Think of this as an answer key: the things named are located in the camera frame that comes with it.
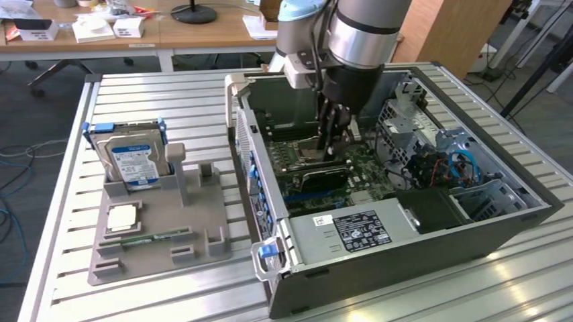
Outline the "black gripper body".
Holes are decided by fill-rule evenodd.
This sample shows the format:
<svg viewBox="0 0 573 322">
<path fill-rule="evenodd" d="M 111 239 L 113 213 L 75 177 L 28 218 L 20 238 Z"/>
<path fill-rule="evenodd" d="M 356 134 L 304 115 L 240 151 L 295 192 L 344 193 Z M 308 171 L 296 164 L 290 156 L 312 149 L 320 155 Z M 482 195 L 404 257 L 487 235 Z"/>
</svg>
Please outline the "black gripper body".
<svg viewBox="0 0 573 322">
<path fill-rule="evenodd" d="M 326 71 L 322 94 L 334 103 L 359 113 L 364 107 L 383 73 L 384 65 L 375 69 L 336 66 Z"/>
</svg>

